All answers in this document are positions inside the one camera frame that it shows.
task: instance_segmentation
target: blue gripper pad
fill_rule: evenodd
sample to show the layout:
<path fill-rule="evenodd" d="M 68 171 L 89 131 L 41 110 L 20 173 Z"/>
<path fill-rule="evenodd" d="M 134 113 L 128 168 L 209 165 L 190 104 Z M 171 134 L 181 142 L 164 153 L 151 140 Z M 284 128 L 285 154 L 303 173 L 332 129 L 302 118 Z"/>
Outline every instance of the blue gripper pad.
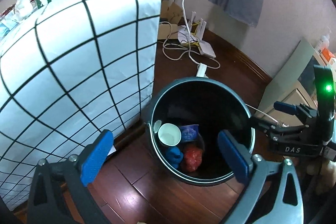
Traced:
<path fill-rule="evenodd" d="M 232 169 L 237 181 L 247 185 L 249 181 L 249 166 L 238 149 L 242 144 L 239 144 L 228 130 L 219 132 L 217 143 L 223 158 Z"/>
<path fill-rule="evenodd" d="M 290 105 L 290 104 L 286 104 L 286 103 L 283 103 L 283 102 L 276 101 L 273 104 L 273 107 L 274 107 L 275 110 L 281 111 L 283 113 L 287 113 L 289 115 L 296 115 L 296 114 L 298 114 L 295 105 Z"/>
<path fill-rule="evenodd" d="M 105 133 L 105 135 L 101 140 L 97 144 L 95 142 L 92 144 L 95 145 L 95 147 L 82 164 L 81 181 L 85 187 L 88 183 L 94 181 L 113 145 L 114 140 L 112 132 L 104 130 L 103 133 Z"/>

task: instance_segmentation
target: plastic bottle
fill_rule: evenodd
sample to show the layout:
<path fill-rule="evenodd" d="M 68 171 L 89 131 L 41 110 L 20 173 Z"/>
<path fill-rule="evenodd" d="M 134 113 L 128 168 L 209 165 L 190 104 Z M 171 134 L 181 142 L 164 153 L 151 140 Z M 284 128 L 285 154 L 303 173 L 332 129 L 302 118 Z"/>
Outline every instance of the plastic bottle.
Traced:
<path fill-rule="evenodd" d="M 326 35 L 322 35 L 321 38 L 319 39 L 319 41 L 317 42 L 317 45 L 315 47 L 315 51 L 318 53 L 318 54 L 321 54 L 322 51 L 325 49 L 325 48 L 328 48 L 329 47 L 329 38 L 330 38 L 330 34 L 331 34 L 331 30 L 330 28 L 328 27 L 329 29 L 329 33 L 326 34 Z"/>

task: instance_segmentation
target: trash can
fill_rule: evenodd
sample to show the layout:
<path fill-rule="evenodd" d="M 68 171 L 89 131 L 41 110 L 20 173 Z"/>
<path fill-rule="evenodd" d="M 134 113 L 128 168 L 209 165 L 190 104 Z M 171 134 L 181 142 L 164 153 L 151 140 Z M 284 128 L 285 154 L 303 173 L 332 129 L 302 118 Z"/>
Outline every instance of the trash can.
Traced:
<path fill-rule="evenodd" d="M 236 140 L 252 152 L 255 130 L 247 125 L 249 117 L 251 114 L 245 103 L 226 85 L 208 78 L 189 77 L 175 80 L 161 90 L 147 106 L 143 119 L 157 164 L 180 181 L 212 186 L 233 177 L 217 146 L 218 133 L 223 129 L 230 130 Z M 204 153 L 202 163 L 195 172 L 186 174 L 172 167 L 164 158 L 166 147 L 162 146 L 157 134 L 157 125 L 164 123 L 199 125 Z"/>

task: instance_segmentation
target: grid pattern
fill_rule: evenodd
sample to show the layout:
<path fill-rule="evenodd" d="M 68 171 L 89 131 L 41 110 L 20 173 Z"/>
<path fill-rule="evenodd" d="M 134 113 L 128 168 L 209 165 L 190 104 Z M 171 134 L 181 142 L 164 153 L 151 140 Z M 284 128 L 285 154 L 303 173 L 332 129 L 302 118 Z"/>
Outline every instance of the grid pattern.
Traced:
<path fill-rule="evenodd" d="M 39 159 L 114 137 L 152 96 L 161 0 L 53 0 L 0 45 L 0 196 L 28 199 Z"/>

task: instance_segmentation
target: paper cup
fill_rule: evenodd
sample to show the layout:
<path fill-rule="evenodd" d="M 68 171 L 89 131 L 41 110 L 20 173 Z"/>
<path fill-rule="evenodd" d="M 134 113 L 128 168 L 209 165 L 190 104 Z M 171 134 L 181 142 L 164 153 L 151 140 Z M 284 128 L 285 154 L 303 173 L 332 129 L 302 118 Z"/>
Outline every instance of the paper cup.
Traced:
<path fill-rule="evenodd" d="M 175 146 L 181 141 L 180 129 L 171 123 L 163 124 L 157 134 L 160 142 L 164 146 Z"/>

